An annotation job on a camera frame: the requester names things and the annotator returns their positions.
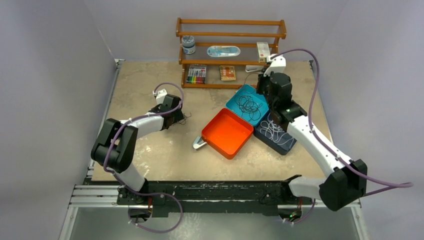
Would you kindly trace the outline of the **light blue tray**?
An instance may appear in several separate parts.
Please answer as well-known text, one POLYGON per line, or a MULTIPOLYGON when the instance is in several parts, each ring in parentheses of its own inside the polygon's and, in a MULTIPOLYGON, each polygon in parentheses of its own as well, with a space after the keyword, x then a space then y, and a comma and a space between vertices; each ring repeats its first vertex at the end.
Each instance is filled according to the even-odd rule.
POLYGON ((253 127, 269 112, 265 97, 257 94, 256 89, 248 84, 237 90, 225 107, 253 127))

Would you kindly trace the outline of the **orange tray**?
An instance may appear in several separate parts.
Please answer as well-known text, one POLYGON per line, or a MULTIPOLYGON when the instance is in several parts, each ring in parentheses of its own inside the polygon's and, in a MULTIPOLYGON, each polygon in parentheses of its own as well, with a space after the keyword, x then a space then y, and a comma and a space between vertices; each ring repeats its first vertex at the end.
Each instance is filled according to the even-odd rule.
POLYGON ((227 108, 221 109, 202 129, 202 139, 228 160, 232 160, 253 134, 247 121, 227 108))

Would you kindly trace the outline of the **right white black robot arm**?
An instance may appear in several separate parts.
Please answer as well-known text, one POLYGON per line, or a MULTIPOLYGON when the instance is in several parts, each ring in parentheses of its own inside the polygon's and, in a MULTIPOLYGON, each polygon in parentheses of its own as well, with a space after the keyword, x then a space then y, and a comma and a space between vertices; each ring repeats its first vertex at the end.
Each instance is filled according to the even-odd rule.
POLYGON ((337 211, 365 196, 368 167, 352 160, 312 123, 307 112, 292 99, 292 83, 285 73, 260 74, 256 93, 265 97, 274 124, 300 143, 324 173, 323 178, 292 176, 283 181, 280 196, 288 204, 300 197, 320 200, 337 211))

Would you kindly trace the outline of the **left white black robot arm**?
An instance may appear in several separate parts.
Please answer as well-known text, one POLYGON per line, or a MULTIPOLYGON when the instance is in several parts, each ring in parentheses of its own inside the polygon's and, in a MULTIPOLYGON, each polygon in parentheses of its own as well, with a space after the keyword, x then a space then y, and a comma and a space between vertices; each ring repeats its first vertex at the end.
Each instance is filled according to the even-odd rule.
POLYGON ((98 134, 90 157, 130 190, 129 197, 138 205, 146 203, 147 182, 132 163, 137 139, 167 130, 184 118, 183 99, 166 94, 157 96, 157 105, 144 115, 128 120, 108 118, 98 134))

